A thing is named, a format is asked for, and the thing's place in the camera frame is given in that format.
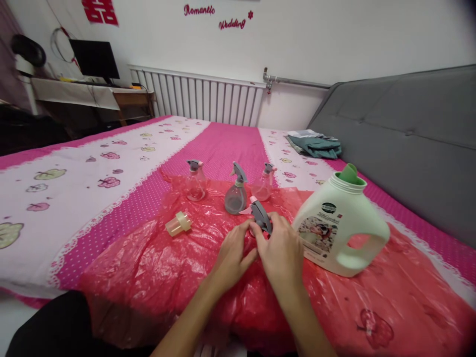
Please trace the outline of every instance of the upholstered headboard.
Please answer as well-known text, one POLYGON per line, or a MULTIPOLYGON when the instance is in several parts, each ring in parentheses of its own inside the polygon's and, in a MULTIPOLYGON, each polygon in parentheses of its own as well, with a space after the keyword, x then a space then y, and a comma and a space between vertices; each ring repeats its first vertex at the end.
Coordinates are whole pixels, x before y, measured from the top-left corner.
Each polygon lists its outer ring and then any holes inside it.
POLYGON ((476 65, 332 86, 308 128, 407 208, 476 248, 476 65))

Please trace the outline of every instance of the plastic bag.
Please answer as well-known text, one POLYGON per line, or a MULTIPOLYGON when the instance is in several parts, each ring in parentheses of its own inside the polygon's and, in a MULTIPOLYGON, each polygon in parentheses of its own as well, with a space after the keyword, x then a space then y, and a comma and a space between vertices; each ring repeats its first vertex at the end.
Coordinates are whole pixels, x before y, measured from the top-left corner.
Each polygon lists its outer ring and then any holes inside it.
MULTIPOLYGON (((81 277, 93 333, 123 348, 159 342, 212 269, 228 231, 249 218, 225 211, 231 182, 212 181, 206 198, 191 202, 185 178, 170 180, 162 212, 108 247, 81 277), (192 218, 192 229, 172 238, 165 223, 178 211, 192 218)), ((310 194, 273 189, 263 206, 292 221, 310 194)), ((408 237, 390 229, 388 244, 354 278, 304 260, 304 284, 327 337, 340 356, 460 355, 471 341, 475 312, 408 237)), ((244 247, 244 254, 256 247, 249 233, 244 247)), ((264 355, 295 350, 259 259, 217 304, 205 341, 220 346, 228 334, 264 355)))

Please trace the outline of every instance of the radiator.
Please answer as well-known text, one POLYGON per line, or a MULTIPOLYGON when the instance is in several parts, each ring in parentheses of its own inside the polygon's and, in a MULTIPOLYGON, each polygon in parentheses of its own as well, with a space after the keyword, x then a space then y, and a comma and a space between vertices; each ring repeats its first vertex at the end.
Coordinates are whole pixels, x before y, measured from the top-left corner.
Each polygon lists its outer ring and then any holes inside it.
POLYGON ((265 83, 129 65, 132 81, 155 93, 156 116, 256 126, 265 83))

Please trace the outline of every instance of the bottle cap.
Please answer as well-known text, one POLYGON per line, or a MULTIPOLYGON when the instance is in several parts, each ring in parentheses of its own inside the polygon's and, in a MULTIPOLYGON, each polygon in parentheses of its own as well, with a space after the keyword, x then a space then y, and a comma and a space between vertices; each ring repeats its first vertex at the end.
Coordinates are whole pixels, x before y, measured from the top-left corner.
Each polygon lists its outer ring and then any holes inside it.
POLYGON ((192 221, 182 211, 178 212, 171 221, 165 224, 169 234, 174 237, 180 232, 188 231, 191 228, 192 221))
POLYGON ((336 176, 347 183, 355 185, 364 185, 365 181, 357 177, 357 168, 353 164, 347 164, 342 172, 337 173, 336 176))

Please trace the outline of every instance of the spray nozzle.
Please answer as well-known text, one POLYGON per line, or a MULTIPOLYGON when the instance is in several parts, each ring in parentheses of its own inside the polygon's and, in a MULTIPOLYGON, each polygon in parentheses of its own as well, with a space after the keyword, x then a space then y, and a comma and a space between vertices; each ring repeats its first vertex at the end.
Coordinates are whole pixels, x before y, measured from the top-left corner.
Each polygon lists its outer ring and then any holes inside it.
POLYGON ((249 200, 251 201, 250 206, 240 213, 252 214, 256 224, 259 225, 263 231, 271 234, 273 232, 273 224, 269 220, 268 214, 264 210, 263 205, 256 199, 255 196, 251 196, 249 200))
POLYGON ((190 171, 197 171, 198 168, 203 166, 203 162, 199 160, 187 160, 190 165, 190 171))
POLYGON ((244 174, 243 169, 241 166, 236 162, 233 161, 233 170, 230 176, 236 175, 237 176, 237 182, 243 183, 243 182, 248 182, 246 179, 246 175, 244 174))
POLYGON ((275 172, 278 168, 275 167, 273 164, 264 163, 264 173, 269 174, 271 172, 275 172))

